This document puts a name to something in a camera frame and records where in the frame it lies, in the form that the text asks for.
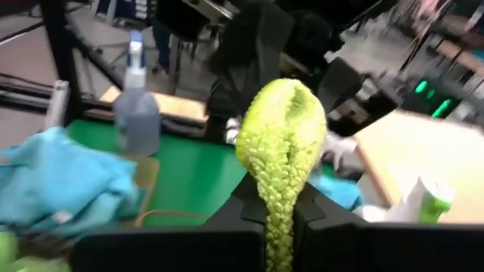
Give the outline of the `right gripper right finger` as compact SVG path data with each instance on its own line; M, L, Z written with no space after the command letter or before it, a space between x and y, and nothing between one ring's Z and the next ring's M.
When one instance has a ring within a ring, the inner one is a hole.
M293 219L294 271L483 271L481 224L370 223L311 184Z

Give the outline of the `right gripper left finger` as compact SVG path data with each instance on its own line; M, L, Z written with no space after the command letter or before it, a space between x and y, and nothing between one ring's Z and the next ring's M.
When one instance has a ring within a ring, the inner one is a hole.
M202 225L99 231L73 247L70 266L75 272L264 272L265 214L246 174Z

